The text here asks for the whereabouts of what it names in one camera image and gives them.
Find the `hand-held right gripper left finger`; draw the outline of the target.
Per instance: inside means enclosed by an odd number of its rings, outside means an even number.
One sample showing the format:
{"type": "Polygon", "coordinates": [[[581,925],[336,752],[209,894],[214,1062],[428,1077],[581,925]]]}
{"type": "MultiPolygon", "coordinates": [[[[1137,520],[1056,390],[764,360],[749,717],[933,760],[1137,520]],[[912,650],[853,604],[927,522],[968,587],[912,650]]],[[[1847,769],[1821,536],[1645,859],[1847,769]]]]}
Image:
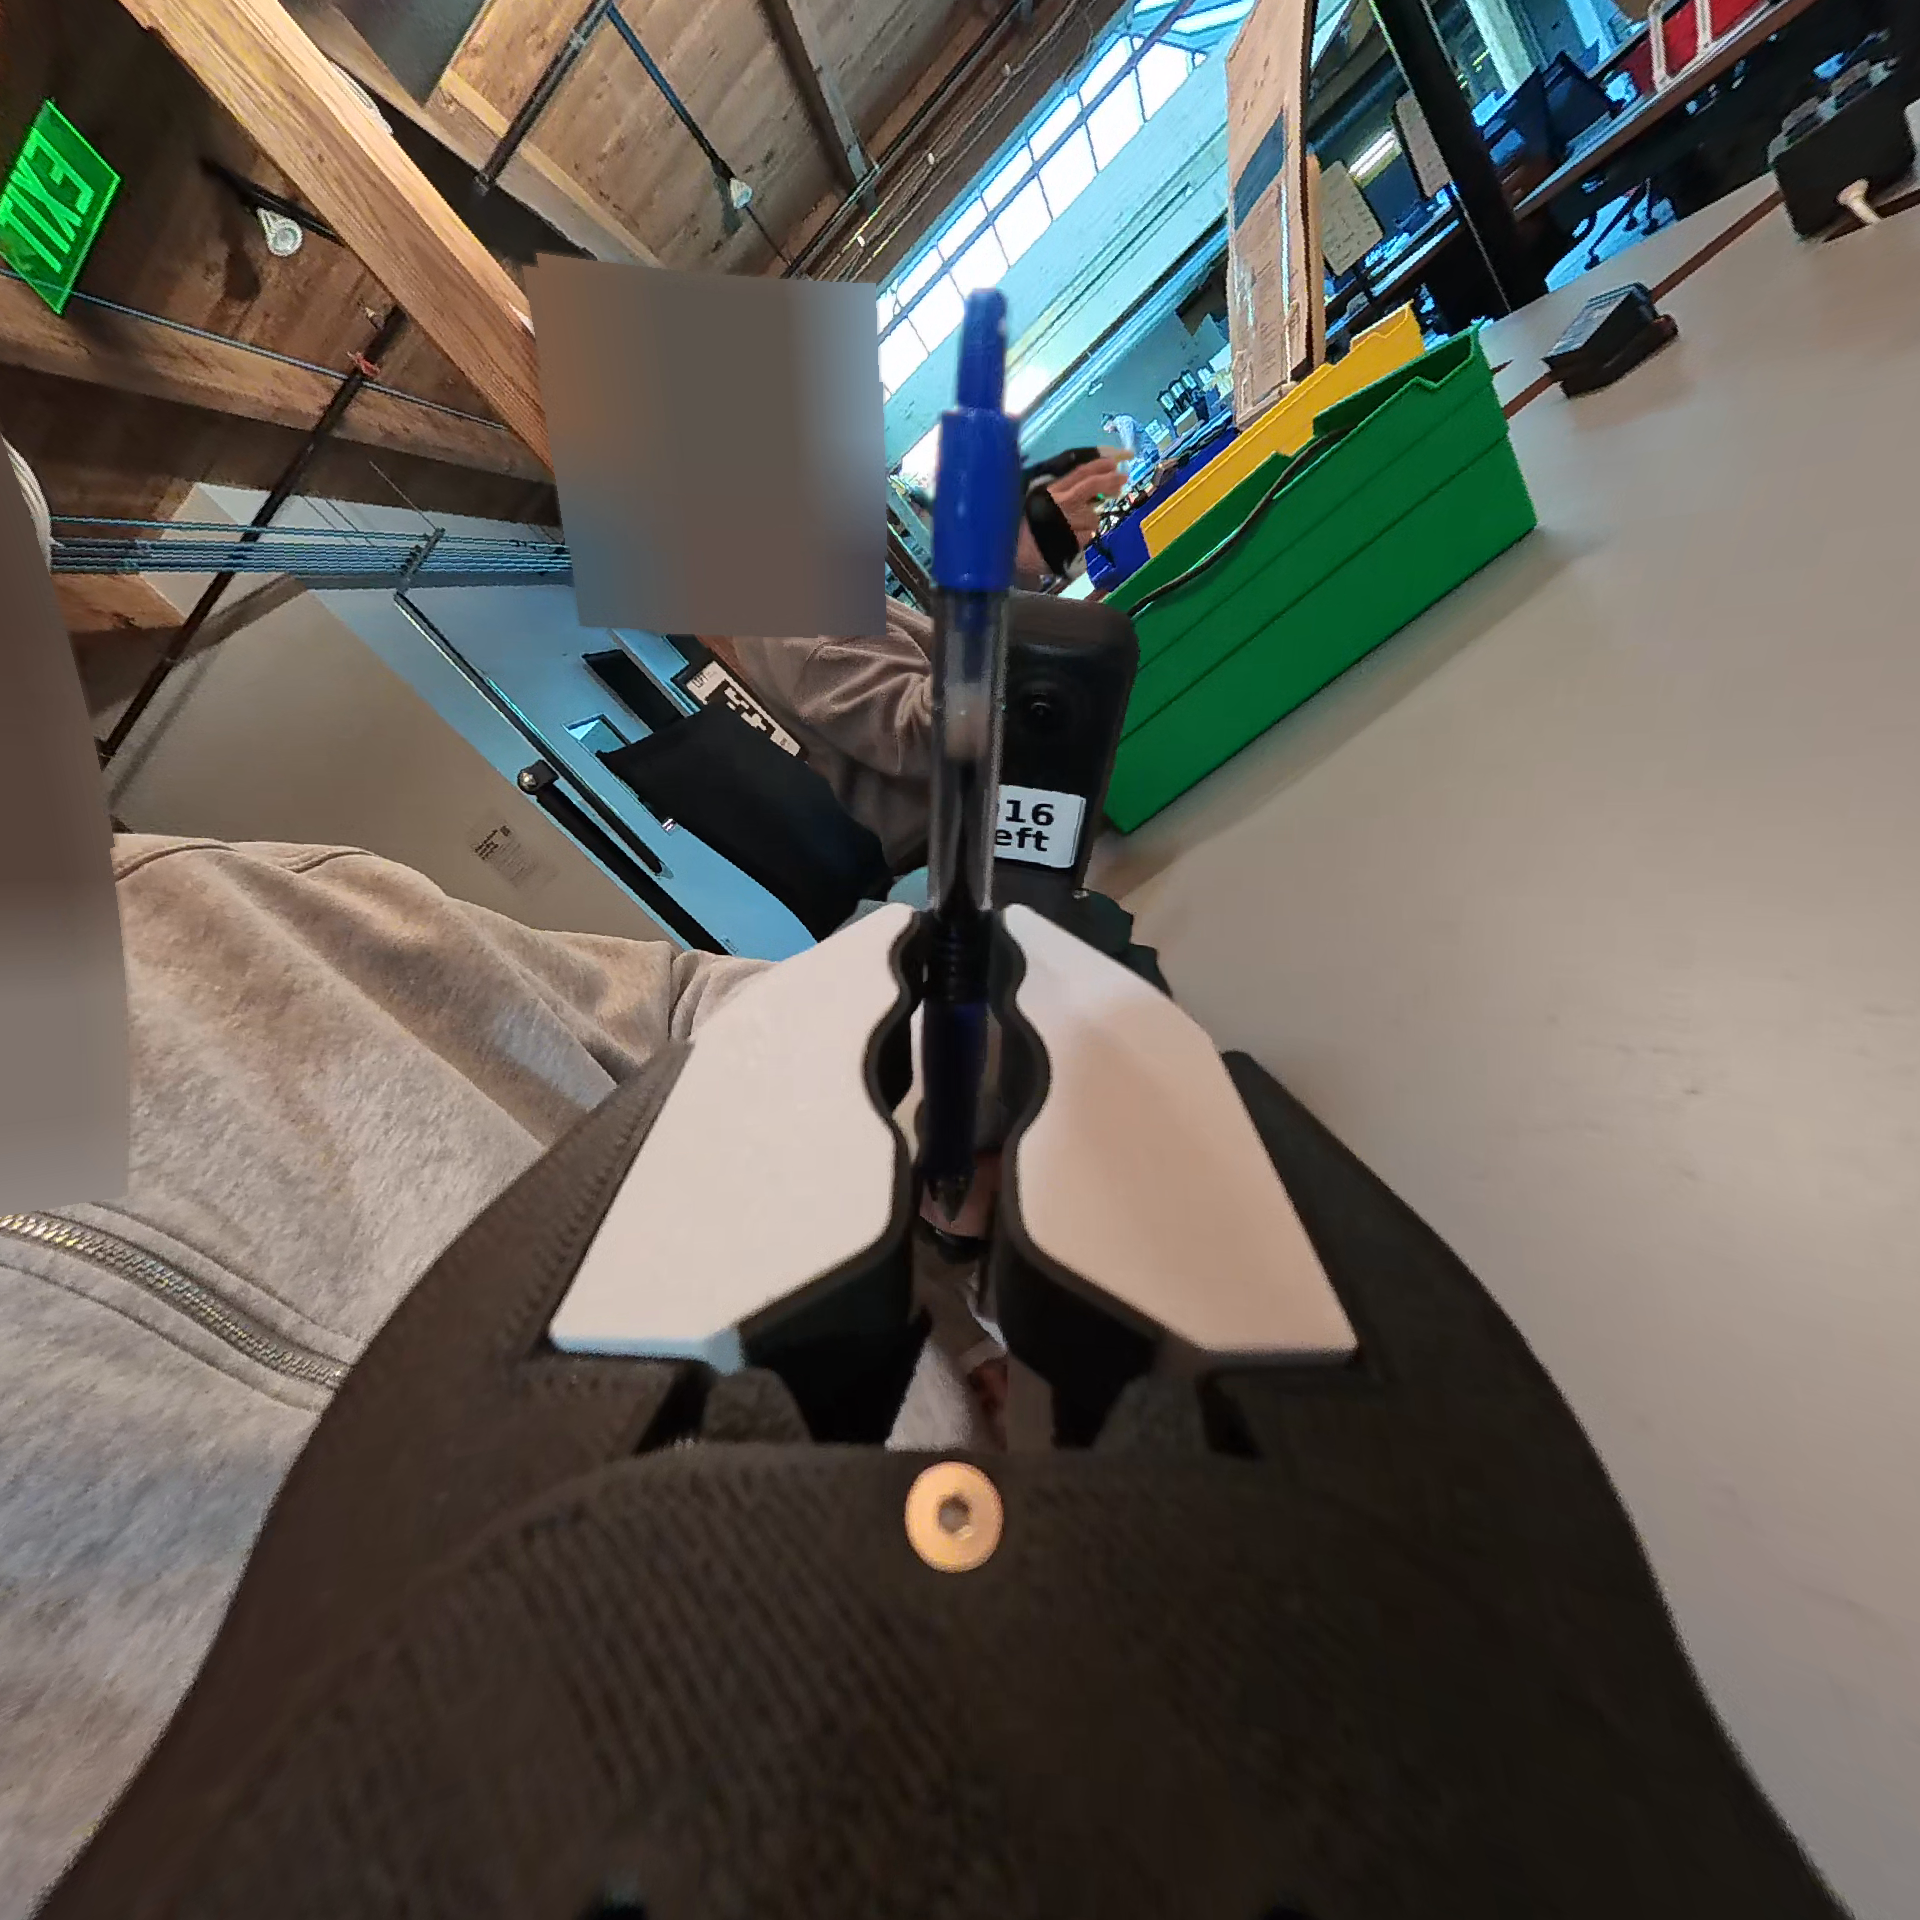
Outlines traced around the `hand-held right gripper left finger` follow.
{"type": "Polygon", "coordinates": [[[903,1002],[903,904],[759,972],[704,1020],[549,1323],[569,1356],[769,1364],[772,1337],[895,1221],[868,1056],[903,1002]]]}

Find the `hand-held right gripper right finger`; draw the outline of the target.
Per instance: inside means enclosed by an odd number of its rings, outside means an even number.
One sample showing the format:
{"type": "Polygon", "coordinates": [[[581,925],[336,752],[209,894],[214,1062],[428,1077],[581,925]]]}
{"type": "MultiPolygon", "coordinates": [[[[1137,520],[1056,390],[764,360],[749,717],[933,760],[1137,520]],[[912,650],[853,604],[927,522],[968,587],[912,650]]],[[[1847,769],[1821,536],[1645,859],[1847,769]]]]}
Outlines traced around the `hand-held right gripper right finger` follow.
{"type": "Polygon", "coordinates": [[[1352,1321],[1204,1029],[1033,908],[999,920],[1009,1038],[1040,1052],[1009,1134],[1014,1248],[1171,1358],[1350,1358],[1352,1321]]]}

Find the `blue pen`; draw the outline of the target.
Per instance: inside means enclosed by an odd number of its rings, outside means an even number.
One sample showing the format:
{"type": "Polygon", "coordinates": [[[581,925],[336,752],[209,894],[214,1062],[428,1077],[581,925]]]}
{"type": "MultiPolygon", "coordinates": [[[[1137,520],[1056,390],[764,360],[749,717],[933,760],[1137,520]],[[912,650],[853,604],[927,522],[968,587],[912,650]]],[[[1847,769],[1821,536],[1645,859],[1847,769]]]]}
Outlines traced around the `blue pen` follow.
{"type": "Polygon", "coordinates": [[[1004,293],[974,290],[958,336],[955,398],[939,425],[931,540],[919,1171],[944,1221],[958,1218],[974,1181],[990,1034],[1004,650],[1021,499],[1016,425],[1004,410],[1004,372],[1004,293]]]}

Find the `person's left forearm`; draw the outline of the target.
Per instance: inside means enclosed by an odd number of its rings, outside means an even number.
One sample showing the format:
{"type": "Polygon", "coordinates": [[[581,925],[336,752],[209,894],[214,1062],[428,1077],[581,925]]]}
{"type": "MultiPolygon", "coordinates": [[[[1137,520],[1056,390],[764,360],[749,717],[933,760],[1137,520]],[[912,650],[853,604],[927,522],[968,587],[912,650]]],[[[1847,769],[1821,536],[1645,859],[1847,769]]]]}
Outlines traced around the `person's left forearm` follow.
{"type": "Polygon", "coordinates": [[[670,1045],[695,1042],[740,997],[753,997],[768,981],[783,982],[800,954],[783,962],[712,955],[670,944],[636,944],[616,969],[616,997],[608,1030],[647,1066],[670,1045]]]}

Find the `grey desk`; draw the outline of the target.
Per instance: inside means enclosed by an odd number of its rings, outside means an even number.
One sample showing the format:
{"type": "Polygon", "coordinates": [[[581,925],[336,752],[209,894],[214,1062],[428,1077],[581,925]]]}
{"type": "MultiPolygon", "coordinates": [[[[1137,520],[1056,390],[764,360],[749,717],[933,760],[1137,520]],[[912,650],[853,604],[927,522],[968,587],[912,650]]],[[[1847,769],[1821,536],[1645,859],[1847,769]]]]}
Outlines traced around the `grey desk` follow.
{"type": "Polygon", "coordinates": [[[1095,865],[1548,1362],[1853,1915],[1917,1908],[1916,235],[1759,179],[1487,328],[1537,530],[1095,865]],[[1628,281],[1678,338],[1563,395],[1628,281]]]}

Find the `green storage bin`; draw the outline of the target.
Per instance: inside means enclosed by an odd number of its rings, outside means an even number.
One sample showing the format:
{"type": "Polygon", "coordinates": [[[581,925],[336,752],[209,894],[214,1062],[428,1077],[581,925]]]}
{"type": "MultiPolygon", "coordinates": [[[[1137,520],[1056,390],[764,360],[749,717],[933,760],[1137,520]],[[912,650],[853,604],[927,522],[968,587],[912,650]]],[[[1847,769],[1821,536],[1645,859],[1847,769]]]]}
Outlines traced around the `green storage bin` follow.
{"type": "Polygon", "coordinates": [[[1536,524],[1481,328],[1324,412],[1108,593],[1140,650],[1111,828],[1158,816],[1536,524]]]}

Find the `black chair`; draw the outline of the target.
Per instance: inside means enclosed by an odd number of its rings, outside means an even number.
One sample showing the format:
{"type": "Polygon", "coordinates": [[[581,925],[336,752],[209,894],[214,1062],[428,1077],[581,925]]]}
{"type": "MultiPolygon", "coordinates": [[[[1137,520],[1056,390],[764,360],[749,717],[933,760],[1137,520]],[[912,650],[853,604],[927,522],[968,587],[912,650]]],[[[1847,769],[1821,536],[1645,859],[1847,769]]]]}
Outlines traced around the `black chair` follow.
{"type": "Polygon", "coordinates": [[[894,885],[878,835],[828,779],[727,708],[683,716],[599,761],[660,822],[691,833],[779,901],[811,940],[833,936],[894,885]]]}

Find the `yellow storage bin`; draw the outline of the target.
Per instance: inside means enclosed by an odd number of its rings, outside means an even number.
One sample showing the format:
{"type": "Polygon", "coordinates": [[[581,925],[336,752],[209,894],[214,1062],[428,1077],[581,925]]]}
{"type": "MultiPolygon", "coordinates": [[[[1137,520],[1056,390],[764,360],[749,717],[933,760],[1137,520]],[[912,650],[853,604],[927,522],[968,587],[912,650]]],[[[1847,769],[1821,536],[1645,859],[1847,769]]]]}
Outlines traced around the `yellow storage bin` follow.
{"type": "Polygon", "coordinates": [[[1299,453],[1312,440],[1312,428],[1324,412],[1424,353],[1424,329],[1413,305],[1404,305],[1377,324],[1366,328],[1340,361],[1328,361],[1294,385],[1257,420],[1243,428],[1222,453],[1143,517],[1147,558],[1163,554],[1264,462],[1299,453]]]}

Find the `cardboard panel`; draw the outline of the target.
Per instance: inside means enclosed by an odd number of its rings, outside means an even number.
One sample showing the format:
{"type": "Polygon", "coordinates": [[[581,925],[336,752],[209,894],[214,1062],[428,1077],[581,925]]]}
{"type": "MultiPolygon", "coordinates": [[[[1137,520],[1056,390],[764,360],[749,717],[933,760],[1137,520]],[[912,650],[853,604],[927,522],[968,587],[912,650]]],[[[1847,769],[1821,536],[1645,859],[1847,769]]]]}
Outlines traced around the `cardboard panel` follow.
{"type": "Polygon", "coordinates": [[[1233,424],[1325,361],[1317,163],[1305,144],[1310,2],[1257,2],[1227,48],[1227,309],[1233,424]]]}

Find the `small black power adapter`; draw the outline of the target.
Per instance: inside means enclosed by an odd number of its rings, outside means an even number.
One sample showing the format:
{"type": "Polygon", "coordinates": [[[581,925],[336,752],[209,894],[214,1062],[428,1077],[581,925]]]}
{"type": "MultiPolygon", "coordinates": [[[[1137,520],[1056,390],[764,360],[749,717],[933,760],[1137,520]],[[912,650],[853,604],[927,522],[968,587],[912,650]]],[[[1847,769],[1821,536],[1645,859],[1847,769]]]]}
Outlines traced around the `small black power adapter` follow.
{"type": "Polygon", "coordinates": [[[1542,355],[1542,369],[1563,395],[1583,398],[1614,387],[1675,338],[1675,318],[1656,306],[1644,281],[1628,281],[1576,309],[1542,355]]]}

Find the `black pole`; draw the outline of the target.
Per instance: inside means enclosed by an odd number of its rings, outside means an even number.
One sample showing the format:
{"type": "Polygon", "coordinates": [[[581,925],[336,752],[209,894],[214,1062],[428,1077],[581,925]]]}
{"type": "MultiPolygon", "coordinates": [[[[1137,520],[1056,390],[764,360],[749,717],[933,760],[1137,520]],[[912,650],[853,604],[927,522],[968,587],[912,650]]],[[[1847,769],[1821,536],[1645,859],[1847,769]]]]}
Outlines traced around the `black pole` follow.
{"type": "Polygon", "coordinates": [[[1383,36],[1424,113],[1433,146],[1455,189],[1460,221],[1495,289],[1496,314],[1510,315],[1544,294],[1544,273],[1521,240],[1492,155],[1471,120],[1425,2],[1373,2],[1383,36]]]}

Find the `red storage bin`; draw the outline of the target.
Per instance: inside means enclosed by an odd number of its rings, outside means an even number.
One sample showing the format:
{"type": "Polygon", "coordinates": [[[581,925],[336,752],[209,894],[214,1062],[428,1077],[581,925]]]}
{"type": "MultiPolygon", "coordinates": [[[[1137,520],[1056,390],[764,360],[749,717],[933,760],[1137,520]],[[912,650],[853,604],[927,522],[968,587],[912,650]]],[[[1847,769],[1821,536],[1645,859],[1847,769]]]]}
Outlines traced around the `red storage bin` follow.
{"type": "Polygon", "coordinates": [[[1644,96],[1664,92],[1715,48],[1724,12],[1721,2],[1647,2],[1639,48],[1628,61],[1644,96]]]}

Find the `black charger with white plug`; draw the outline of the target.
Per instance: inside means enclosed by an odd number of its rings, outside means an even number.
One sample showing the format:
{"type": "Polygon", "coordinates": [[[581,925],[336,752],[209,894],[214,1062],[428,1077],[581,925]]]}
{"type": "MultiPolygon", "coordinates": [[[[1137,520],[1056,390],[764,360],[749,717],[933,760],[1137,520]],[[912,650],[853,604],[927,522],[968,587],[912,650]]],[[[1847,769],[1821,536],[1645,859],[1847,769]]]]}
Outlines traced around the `black charger with white plug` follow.
{"type": "Polygon", "coordinates": [[[1848,209],[1847,195],[1900,182],[1916,163],[1901,86],[1859,85],[1838,98],[1803,104],[1767,146],[1767,168],[1796,238],[1833,228],[1848,209]]]}

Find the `green exit sign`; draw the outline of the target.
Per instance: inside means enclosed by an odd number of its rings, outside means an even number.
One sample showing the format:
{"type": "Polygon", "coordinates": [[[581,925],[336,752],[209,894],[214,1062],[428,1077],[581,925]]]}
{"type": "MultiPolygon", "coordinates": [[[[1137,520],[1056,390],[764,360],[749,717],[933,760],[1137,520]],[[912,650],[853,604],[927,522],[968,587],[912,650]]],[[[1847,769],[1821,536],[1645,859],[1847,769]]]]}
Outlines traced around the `green exit sign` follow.
{"type": "Polygon", "coordinates": [[[3,258],[62,315],[104,227],[120,177],[57,101],[38,104],[3,186],[3,258]]]}

